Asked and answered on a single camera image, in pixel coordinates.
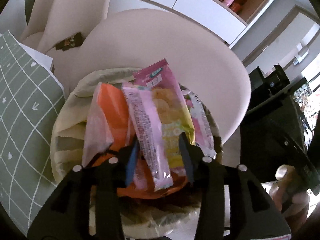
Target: silver screw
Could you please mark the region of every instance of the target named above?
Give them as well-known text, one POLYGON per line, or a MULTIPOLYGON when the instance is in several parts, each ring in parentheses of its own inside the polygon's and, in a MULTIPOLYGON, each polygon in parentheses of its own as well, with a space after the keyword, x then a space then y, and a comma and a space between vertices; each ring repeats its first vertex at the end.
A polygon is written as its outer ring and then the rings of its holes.
POLYGON ((210 162, 212 162, 212 158, 210 156, 204 156, 202 158, 202 161, 205 163, 210 163, 210 162))
POLYGON ((111 163, 111 164, 115 164, 117 162, 118 162, 118 158, 117 157, 112 157, 112 158, 109 159, 109 163, 111 163))
POLYGON ((74 172, 81 171, 81 170, 82 170, 82 166, 81 166, 81 165, 76 165, 76 166, 74 166, 74 167, 72 168, 72 170, 73 170, 74 172))
POLYGON ((240 171, 243 171, 243 172, 245 172, 245 171, 248 170, 247 166, 245 166, 245 165, 243 165, 243 164, 240 164, 240 165, 238 166, 238 169, 239 169, 240 171))

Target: robotic claw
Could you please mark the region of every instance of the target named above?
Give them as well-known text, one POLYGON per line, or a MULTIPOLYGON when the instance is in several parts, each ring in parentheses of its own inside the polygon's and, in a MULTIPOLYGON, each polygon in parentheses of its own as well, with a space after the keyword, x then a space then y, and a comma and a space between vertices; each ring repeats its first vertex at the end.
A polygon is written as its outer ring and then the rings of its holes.
MULTIPOLYGON (((179 148, 188 180, 203 189, 195 240, 290 239, 291 231, 259 181, 244 165, 230 168, 204 156, 184 133, 179 148), (223 236, 224 185, 229 185, 231 226, 223 236)), ((123 240, 117 187, 133 179, 139 143, 120 149, 116 157, 93 168, 75 166, 46 201, 29 231, 29 240, 123 240), (96 235, 89 235, 89 202, 96 192, 96 235)))

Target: snack wrapper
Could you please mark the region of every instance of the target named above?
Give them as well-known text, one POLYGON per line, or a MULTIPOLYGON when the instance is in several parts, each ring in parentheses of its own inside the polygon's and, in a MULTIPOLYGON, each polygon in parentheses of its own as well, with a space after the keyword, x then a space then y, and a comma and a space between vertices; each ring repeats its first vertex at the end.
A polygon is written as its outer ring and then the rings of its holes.
MULTIPOLYGON (((134 126, 122 91, 113 85, 99 83, 88 114, 83 164, 88 165, 94 155, 103 153, 108 148, 118 152, 132 143, 134 135, 134 126), (88 147, 92 145, 92 141, 96 148, 88 147)), ((97 160, 93 160, 93 166, 100 165, 110 157, 110 154, 101 155, 97 160)))
POLYGON ((155 191, 171 187, 173 180, 164 153, 161 122, 150 89, 123 83, 122 90, 140 142, 140 150, 152 174, 155 191))
POLYGON ((204 155, 215 158, 217 153, 214 150, 213 135, 201 101, 189 90, 183 90, 182 94, 195 127, 196 145, 201 148, 204 155))
POLYGON ((162 123, 162 139, 170 169, 183 167, 179 135, 186 133, 195 145, 195 128, 179 84, 163 59, 133 74, 134 83, 152 90, 152 99, 162 123))

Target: grid patterned cloth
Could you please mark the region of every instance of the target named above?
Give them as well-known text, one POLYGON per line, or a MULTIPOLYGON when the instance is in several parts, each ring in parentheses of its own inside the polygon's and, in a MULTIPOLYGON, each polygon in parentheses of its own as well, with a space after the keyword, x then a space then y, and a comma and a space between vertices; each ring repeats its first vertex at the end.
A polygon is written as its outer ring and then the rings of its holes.
POLYGON ((0 37, 0 202, 26 235, 56 187, 51 133, 63 90, 7 31, 0 37))

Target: white arrow print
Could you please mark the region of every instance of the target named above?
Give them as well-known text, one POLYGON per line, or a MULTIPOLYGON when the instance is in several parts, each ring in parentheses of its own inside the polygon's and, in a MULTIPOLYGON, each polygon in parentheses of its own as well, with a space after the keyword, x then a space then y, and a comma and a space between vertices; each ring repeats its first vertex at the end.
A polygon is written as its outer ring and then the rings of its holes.
POLYGON ((37 104, 37 102, 35 102, 32 106, 32 110, 38 110, 38 108, 37 108, 38 106, 39 106, 39 104, 37 104))

